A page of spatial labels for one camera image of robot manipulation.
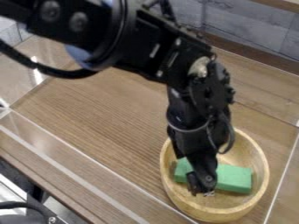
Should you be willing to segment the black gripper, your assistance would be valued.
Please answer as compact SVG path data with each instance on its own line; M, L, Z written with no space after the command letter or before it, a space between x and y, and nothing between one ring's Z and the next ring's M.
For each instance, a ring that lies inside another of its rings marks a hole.
M182 83L167 86L167 135L177 158L187 157L191 164L187 186L193 196L215 190L217 155L234 136L230 105L235 89L230 72L222 64L209 64L207 71L205 77L191 72Z

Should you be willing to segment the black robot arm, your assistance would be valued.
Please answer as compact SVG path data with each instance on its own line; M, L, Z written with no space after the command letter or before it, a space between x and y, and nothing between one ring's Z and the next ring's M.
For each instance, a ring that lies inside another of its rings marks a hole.
M167 87L167 132L178 157L187 158L193 194L219 182L218 156L235 142L230 73L202 33L179 24L170 0L0 0L0 17L66 45L79 63L67 71L21 53L0 39L0 53L62 79L82 79L117 67Z

